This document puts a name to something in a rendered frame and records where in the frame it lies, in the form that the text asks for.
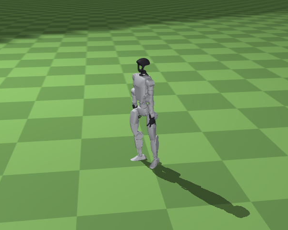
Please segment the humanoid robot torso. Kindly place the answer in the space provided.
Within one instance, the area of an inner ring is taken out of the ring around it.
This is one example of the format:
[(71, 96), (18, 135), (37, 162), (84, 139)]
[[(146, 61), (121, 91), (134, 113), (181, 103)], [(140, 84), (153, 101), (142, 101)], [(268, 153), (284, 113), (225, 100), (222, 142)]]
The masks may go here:
[(147, 93), (147, 86), (146, 86), (146, 81), (145, 79), (150, 78), (150, 76), (145, 75), (145, 76), (139, 76), (141, 73), (137, 73), (134, 77), (134, 89), (135, 89), (135, 98), (139, 102), (139, 106), (137, 106), (137, 111), (138, 114), (142, 116), (147, 116), (147, 111), (148, 111), (148, 105), (146, 102), (146, 97), (148, 97)]

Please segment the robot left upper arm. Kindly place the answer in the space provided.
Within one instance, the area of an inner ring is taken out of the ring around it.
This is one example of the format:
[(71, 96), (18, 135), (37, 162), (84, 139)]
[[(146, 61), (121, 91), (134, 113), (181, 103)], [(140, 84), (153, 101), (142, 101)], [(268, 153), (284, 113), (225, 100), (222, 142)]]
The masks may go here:
[(154, 95), (154, 81), (150, 78), (147, 78), (145, 79), (145, 83), (146, 83), (146, 86), (147, 86), (147, 93), (148, 93), (148, 97), (146, 97), (146, 102), (147, 103), (150, 103), (149, 100), (150, 98), (153, 98), (153, 95)]

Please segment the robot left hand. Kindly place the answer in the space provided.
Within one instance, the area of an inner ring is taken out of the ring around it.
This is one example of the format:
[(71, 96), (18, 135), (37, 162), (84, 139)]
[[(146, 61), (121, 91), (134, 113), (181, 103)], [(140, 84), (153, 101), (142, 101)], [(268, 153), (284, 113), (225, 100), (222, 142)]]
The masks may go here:
[(156, 121), (155, 121), (155, 117), (151, 118), (151, 115), (149, 115), (149, 123), (147, 124), (147, 126), (150, 124), (150, 127), (152, 124), (156, 124)]

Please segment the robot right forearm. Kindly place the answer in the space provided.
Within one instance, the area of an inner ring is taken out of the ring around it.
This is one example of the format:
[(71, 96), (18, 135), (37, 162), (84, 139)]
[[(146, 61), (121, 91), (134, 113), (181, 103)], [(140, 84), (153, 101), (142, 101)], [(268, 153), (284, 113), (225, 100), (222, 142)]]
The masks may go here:
[(135, 107), (138, 105), (137, 104), (137, 100), (136, 100), (136, 98), (135, 98), (135, 95), (132, 93), (132, 105), (135, 105)]

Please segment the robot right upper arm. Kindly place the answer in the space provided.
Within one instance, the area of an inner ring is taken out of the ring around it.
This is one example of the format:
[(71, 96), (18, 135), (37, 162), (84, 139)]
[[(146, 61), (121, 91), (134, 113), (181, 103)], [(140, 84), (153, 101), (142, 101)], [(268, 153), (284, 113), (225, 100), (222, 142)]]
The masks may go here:
[[(132, 75), (133, 87), (134, 87), (134, 77), (135, 77), (136, 74), (137, 74), (137, 73), (135, 73), (135, 74)], [(133, 94), (135, 95), (135, 89), (134, 89), (134, 88), (131, 89), (131, 93), (133, 93)]]

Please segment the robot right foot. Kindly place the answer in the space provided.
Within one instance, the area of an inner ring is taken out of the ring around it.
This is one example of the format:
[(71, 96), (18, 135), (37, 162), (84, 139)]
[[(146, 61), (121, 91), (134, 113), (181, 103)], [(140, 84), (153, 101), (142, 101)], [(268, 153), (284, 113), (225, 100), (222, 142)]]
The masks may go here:
[(146, 156), (144, 154), (142, 154), (141, 157), (135, 156), (134, 158), (131, 159), (131, 161), (139, 161), (139, 160), (145, 160)]

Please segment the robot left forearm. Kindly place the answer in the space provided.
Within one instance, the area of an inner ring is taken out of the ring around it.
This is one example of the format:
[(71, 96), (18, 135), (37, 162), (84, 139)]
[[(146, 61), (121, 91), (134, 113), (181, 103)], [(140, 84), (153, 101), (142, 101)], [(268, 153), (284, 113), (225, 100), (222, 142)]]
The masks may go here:
[(148, 103), (148, 113), (151, 115), (151, 118), (155, 117), (154, 114), (154, 100), (153, 98), (150, 98), (149, 100), (150, 103)]

